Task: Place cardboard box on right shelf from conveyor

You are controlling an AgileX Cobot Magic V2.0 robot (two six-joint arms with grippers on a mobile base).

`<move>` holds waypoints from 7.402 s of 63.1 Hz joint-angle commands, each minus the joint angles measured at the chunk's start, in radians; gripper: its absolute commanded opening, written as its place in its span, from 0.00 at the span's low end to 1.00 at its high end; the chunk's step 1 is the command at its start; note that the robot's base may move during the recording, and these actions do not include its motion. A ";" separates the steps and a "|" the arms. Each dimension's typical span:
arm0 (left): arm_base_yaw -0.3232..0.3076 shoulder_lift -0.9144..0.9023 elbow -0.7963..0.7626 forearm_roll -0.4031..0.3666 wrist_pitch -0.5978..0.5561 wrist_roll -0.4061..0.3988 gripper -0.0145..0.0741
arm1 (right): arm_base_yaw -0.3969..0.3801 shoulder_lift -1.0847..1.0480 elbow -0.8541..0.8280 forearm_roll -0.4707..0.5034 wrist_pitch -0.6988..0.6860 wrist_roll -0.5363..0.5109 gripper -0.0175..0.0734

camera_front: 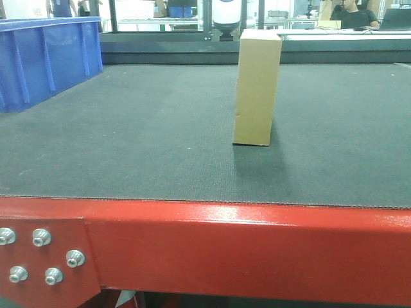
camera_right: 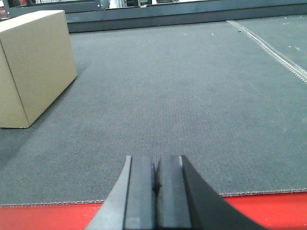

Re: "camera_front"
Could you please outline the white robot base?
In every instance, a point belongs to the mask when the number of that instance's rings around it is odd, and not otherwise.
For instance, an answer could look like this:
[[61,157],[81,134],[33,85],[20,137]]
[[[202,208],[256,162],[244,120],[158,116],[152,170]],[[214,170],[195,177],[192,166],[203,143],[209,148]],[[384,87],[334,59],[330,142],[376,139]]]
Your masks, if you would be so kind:
[[241,1],[211,1],[213,26],[221,32],[235,30],[241,21]]

